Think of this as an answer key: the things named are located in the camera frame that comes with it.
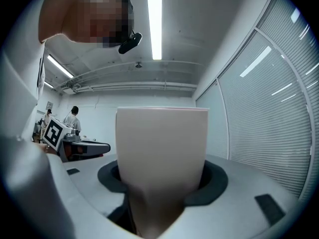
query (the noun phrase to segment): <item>smoke detector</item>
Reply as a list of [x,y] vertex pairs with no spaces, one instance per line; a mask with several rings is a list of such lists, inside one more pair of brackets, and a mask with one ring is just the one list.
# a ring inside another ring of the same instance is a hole
[[142,68],[143,66],[142,66],[142,63],[141,63],[141,62],[136,62],[136,63],[135,63],[135,67],[136,67],[136,68]]

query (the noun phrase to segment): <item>fluorescent light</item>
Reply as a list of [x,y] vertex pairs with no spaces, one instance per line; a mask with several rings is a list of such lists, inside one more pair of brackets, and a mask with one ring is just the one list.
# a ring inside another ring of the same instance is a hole
[[162,0],[148,0],[148,5],[153,59],[161,60]]
[[278,91],[276,91],[276,92],[272,93],[271,95],[273,96],[273,95],[275,95],[275,94],[279,93],[280,91],[282,91],[282,90],[286,89],[287,87],[289,87],[289,86],[291,86],[291,85],[292,85],[292,83],[288,84],[287,86],[284,86],[282,89],[279,89]]
[[267,48],[255,59],[253,63],[250,64],[247,69],[241,73],[240,77],[245,77],[251,70],[255,68],[271,51],[271,47],[267,46]]
[[317,66],[319,66],[319,63],[317,63],[314,67],[312,67],[309,71],[307,71],[307,72],[306,72],[306,75],[308,75],[308,74],[311,73],[314,69],[316,69]]
[[318,82],[318,81],[316,81],[316,82],[312,83],[311,85],[309,85],[309,86],[307,87],[307,89],[310,88],[311,86],[313,86],[314,84],[316,84],[317,82]]
[[308,29],[306,30],[306,32],[304,33],[304,35],[300,38],[300,40],[304,38],[304,36],[307,34],[309,28],[310,28],[310,27],[308,26]]
[[299,18],[300,15],[300,11],[296,8],[293,12],[293,14],[291,14],[290,18],[293,21],[293,23],[295,23],[297,21],[297,19]]
[[296,94],[294,94],[293,96],[291,96],[291,97],[288,97],[288,98],[286,98],[286,99],[283,99],[283,100],[282,100],[282,102],[283,102],[283,101],[286,101],[286,100],[288,100],[289,98],[293,98],[293,97],[294,97],[295,95],[296,95]]
[[63,66],[61,66],[61,65],[59,64],[59,62],[57,62],[51,55],[48,55],[48,59],[49,59],[57,68],[59,68],[63,73],[65,73],[65,75],[66,75],[67,77],[69,77],[70,79],[73,78],[73,75],[70,74]]
[[308,27],[308,24],[307,24],[307,26],[304,28],[304,30],[302,31],[302,33],[299,35],[299,37],[301,37],[302,36],[302,34],[305,32],[305,30],[307,29],[307,27]]
[[51,84],[48,84],[47,82],[44,82],[45,85],[49,86],[50,88],[53,88]]

